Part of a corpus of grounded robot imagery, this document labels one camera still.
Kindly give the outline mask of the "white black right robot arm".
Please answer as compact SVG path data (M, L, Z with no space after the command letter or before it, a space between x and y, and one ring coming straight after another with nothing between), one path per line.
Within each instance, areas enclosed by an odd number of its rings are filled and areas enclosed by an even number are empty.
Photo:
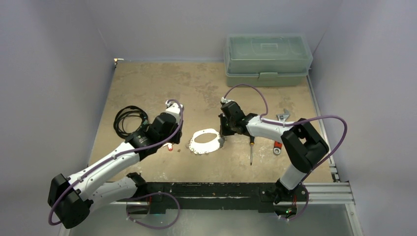
M275 184L272 192L275 203L292 201L303 178L329 152L322 136L303 118L298 122L274 124L273 120L262 120L258 114L245 114L237 102L229 99L221 100L221 111L219 117L222 136L239 134L251 139L261 137L284 146L290 165Z

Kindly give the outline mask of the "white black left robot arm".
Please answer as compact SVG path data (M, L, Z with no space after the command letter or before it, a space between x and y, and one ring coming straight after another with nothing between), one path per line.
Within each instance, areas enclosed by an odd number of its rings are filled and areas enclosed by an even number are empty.
M143 122L113 151L93 165L68 177L55 176L50 184L48 224L71 229L91 212L119 200L150 201L162 191L149 192L148 183L138 173L129 173L116 182L108 180L122 170L155 154L166 143L178 144L183 125L183 109L173 106Z

